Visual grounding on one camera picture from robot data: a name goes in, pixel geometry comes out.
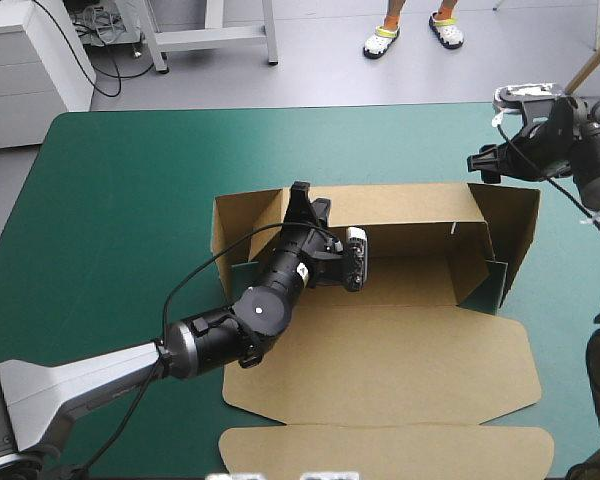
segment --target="cabinet drawer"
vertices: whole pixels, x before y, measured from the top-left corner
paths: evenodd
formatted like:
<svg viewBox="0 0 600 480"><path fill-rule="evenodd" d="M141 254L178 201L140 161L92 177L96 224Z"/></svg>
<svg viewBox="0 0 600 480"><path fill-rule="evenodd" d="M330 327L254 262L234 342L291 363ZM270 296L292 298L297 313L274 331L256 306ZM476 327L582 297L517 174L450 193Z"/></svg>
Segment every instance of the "cabinet drawer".
<svg viewBox="0 0 600 480"><path fill-rule="evenodd" d="M0 66L0 96L50 90L53 82L40 62Z"/></svg>
<svg viewBox="0 0 600 480"><path fill-rule="evenodd" d="M0 148L42 143L53 119L64 112L56 92L0 97Z"/></svg>
<svg viewBox="0 0 600 480"><path fill-rule="evenodd" d="M39 61L40 56L25 32L0 33L0 65Z"/></svg>

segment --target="wooden stick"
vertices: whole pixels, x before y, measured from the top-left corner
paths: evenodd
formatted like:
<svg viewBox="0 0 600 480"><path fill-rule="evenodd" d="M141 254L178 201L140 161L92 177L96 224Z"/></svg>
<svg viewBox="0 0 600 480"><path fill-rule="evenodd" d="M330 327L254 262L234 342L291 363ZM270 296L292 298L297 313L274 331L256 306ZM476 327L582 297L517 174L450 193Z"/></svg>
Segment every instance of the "wooden stick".
<svg viewBox="0 0 600 480"><path fill-rule="evenodd" d="M567 95L573 95L576 89L582 85L582 83L595 71L600 65L600 48L595 52L591 58L584 64L580 71L573 77L573 80L569 82L565 88Z"/></svg>

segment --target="open cardboard box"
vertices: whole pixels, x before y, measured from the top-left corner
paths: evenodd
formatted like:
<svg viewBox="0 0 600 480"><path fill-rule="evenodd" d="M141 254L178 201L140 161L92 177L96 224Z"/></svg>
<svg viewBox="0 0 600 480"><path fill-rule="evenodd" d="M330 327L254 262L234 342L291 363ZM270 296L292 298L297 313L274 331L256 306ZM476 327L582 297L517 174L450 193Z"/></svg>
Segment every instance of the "open cardboard box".
<svg viewBox="0 0 600 480"><path fill-rule="evenodd" d="M369 240L363 291L303 293L293 321L257 368L225 370L231 405L285 425L226 431L231 472L270 480L306 471L359 471L363 479L542 479L553 458L537 428L480 424L541 396L524 327L458 307L506 264L510 289L532 242L537 190L473 184L312 187L331 199L330 228L360 226ZM280 222L286 189L218 197L212 250ZM262 260L275 231L218 261Z"/></svg>

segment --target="yellow shoe strap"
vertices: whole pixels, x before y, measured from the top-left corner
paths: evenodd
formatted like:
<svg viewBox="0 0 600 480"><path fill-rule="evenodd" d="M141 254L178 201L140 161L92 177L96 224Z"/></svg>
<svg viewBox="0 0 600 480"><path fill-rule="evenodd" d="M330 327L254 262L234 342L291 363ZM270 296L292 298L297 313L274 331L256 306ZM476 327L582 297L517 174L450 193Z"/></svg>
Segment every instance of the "yellow shoe strap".
<svg viewBox="0 0 600 480"><path fill-rule="evenodd" d="M396 38L398 36L398 31L392 32L386 28L376 27L376 35L383 38Z"/></svg>
<svg viewBox="0 0 600 480"><path fill-rule="evenodd" d="M433 19L433 26L434 27L449 27L451 25L455 25L457 22L455 17L451 17L447 20L436 20L435 18Z"/></svg>

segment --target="white cabinet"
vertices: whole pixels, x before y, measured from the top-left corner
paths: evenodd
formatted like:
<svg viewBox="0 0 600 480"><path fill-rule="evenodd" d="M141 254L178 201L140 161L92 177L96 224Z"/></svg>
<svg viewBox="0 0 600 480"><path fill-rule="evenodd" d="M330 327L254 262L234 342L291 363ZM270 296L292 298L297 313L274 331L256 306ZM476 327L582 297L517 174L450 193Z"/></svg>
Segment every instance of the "white cabinet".
<svg viewBox="0 0 600 480"><path fill-rule="evenodd" d="M39 0L56 18L89 78L95 72L62 0ZM55 117L88 111L87 82L58 28L29 0L0 2L0 148L42 143Z"/></svg>

